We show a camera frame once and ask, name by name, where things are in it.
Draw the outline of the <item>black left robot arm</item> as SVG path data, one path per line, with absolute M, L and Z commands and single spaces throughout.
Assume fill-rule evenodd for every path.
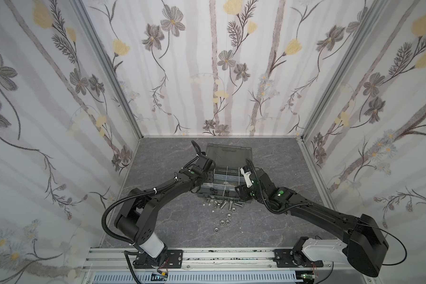
M 191 143 L 196 157 L 176 172 L 173 179 L 151 189 L 132 190 L 106 208 L 101 217 L 102 229 L 108 236 L 142 250 L 159 266 L 166 260 L 168 250 L 155 233 L 159 211 L 176 197 L 200 188 L 215 166 L 195 141 Z

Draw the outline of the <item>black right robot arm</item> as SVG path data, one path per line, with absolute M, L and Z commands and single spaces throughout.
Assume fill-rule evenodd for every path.
M 250 159 L 245 161 L 246 165 L 240 169 L 245 183 L 235 188 L 240 198 L 246 201 L 254 199 L 274 215 L 290 214 L 322 228 L 345 245 L 339 250 L 338 257 L 327 254 L 326 261 L 346 260 L 363 275 L 373 278 L 379 275 L 385 266 L 389 243 L 384 237 L 387 231 L 380 228 L 372 217 L 343 214 L 292 189 L 276 187 L 265 171 L 256 169 Z

